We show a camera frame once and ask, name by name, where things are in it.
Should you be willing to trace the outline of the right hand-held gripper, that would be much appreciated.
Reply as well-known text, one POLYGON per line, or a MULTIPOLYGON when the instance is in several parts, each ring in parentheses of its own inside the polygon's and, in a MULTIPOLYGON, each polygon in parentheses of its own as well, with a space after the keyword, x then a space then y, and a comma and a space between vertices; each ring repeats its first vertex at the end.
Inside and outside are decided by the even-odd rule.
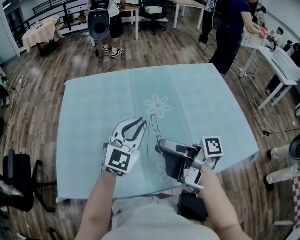
POLYGON ((203 190, 200 185, 203 177, 202 167, 215 169, 219 160, 224 156, 219 137, 202 137, 199 145, 185 145, 182 143, 161 139, 158 148, 165 160, 166 174, 184 185, 203 190))

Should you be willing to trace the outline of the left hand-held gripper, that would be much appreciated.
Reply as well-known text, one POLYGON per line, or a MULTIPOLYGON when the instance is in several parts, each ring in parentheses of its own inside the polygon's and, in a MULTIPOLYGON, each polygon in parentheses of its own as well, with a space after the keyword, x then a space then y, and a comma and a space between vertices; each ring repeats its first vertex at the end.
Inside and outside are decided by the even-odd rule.
POLYGON ((143 122, 132 138, 127 138, 125 133, 138 125, 142 117, 132 117, 120 122, 114 129, 106 147, 106 156, 102 162, 102 172, 123 177, 128 174, 140 158, 139 148, 147 130, 147 123, 143 122))

